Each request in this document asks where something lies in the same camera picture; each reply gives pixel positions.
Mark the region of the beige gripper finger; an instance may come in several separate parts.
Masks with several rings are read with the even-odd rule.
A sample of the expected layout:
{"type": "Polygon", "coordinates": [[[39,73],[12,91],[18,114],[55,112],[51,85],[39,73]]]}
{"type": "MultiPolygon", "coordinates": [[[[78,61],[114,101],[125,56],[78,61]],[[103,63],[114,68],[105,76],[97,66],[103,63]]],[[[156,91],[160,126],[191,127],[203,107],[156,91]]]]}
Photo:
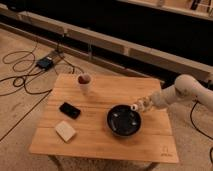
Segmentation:
{"type": "Polygon", "coordinates": [[[143,103],[143,102],[144,102],[144,98],[137,99],[137,103],[143,103]]]}
{"type": "Polygon", "coordinates": [[[138,109],[138,112],[146,112],[146,108],[140,108],[140,109],[138,109]]]}

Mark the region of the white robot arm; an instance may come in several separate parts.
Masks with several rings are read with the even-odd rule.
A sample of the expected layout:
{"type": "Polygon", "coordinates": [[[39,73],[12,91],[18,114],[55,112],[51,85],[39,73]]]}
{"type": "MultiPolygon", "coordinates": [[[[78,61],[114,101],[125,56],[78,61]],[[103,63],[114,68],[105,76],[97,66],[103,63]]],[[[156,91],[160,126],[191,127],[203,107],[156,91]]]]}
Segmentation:
{"type": "Polygon", "coordinates": [[[197,100],[213,112],[213,91],[205,88],[194,77],[187,74],[178,76],[172,86],[138,99],[131,105],[131,109],[142,112],[152,107],[163,109],[181,100],[197,100]]]}

